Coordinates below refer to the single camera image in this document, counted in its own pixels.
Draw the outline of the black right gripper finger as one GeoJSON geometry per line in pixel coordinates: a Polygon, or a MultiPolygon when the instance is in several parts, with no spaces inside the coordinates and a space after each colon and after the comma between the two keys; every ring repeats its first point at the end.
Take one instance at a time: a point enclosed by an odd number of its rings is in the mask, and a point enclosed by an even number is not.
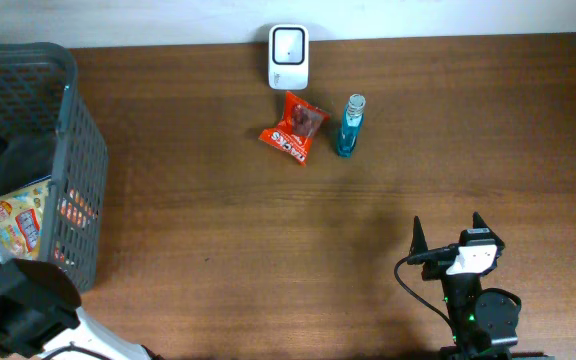
{"type": "Polygon", "coordinates": [[[488,225],[485,223],[485,221],[478,212],[473,213],[472,219],[473,219],[473,226],[472,226],[473,229],[484,229],[488,227],[488,225]]]}
{"type": "Polygon", "coordinates": [[[413,233],[412,233],[412,241],[409,250],[410,256],[417,256],[421,255],[422,253],[426,253],[428,251],[427,242],[425,239],[425,235],[423,232],[422,224],[420,218],[418,216],[414,217],[413,220],[413,233]]]}

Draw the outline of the blue mouthwash bottle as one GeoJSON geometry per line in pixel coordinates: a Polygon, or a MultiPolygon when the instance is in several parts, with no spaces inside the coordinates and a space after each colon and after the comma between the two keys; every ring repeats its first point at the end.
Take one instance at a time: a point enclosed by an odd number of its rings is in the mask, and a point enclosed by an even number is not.
{"type": "Polygon", "coordinates": [[[337,154],[349,158],[354,152],[359,132],[364,120],[366,99],[361,94],[350,96],[342,117],[341,127],[337,137],[337,154]]]}

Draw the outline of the red snack bag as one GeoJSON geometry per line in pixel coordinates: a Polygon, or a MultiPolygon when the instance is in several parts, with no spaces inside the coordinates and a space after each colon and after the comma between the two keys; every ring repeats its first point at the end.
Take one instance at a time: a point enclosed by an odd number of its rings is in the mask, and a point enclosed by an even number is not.
{"type": "Polygon", "coordinates": [[[287,91],[281,120],[262,131],[258,139],[305,165],[313,139],[330,115],[287,91]]]}

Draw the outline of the yellow snack bag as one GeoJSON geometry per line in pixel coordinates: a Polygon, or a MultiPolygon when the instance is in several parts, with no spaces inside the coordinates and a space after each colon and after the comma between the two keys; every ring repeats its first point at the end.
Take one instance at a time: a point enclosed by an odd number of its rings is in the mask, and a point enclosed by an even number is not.
{"type": "Polygon", "coordinates": [[[50,178],[0,196],[0,242],[14,256],[36,260],[50,178]]]}

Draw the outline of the orange small box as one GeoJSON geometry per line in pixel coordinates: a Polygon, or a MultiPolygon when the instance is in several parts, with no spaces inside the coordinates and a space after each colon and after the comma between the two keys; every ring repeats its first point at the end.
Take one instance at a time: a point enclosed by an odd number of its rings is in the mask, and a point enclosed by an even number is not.
{"type": "Polygon", "coordinates": [[[59,215],[80,229],[91,228],[98,219],[98,210],[74,188],[69,189],[66,195],[58,200],[56,209],[59,215]]]}

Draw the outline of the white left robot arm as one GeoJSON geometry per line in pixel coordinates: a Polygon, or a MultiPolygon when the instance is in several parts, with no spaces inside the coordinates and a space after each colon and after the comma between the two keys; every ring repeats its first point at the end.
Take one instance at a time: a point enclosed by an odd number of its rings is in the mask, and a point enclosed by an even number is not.
{"type": "Polygon", "coordinates": [[[0,358],[149,359],[90,316],[108,152],[92,123],[0,127],[0,358]]]}

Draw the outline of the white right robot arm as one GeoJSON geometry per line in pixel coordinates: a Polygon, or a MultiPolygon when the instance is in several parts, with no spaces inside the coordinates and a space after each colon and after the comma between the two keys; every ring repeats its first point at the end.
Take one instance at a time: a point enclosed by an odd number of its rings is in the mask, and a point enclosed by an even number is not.
{"type": "Polygon", "coordinates": [[[410,251],[403,261],[421,265],[424,281],[442,284],[447,312],[442,315],[454,344],[439,350],[442,360],[547,359],[541,352],[514,353],[521,299],[499,288],[484,289],[481,278],[497,267],[505,243],[475,212],[459,241],[430,249],[421,221],[414,218],[410,251]]]}

